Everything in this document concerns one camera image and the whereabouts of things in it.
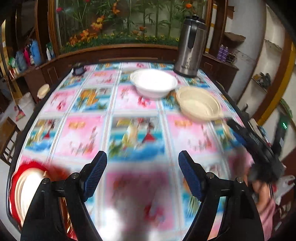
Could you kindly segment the person right hand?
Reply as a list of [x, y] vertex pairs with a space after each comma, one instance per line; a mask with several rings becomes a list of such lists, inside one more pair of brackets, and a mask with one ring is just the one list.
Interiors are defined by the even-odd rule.
[[252, 181], [251, 187], [258, 195], [258, 201], [256, 203], [257, 210], [260, 215], [273, 214], [274, 212], [274, 200], [271, 197], [271, 191], [269, 184], [260, 180]]

